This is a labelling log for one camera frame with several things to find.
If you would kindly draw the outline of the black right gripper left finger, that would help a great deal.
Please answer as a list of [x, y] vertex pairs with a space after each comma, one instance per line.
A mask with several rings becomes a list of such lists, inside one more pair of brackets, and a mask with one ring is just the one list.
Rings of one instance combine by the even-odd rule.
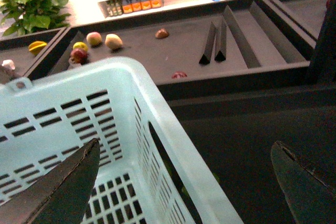
[[99, 169], [94, 138], [1, 206], [1, 223], [81, 223]]

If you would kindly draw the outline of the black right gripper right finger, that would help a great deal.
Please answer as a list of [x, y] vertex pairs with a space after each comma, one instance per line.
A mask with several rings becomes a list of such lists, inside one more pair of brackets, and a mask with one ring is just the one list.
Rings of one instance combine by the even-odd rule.
[[270, 157], [295, 223], [335, 223], [335, 171], [281, 141], [272, 144]]

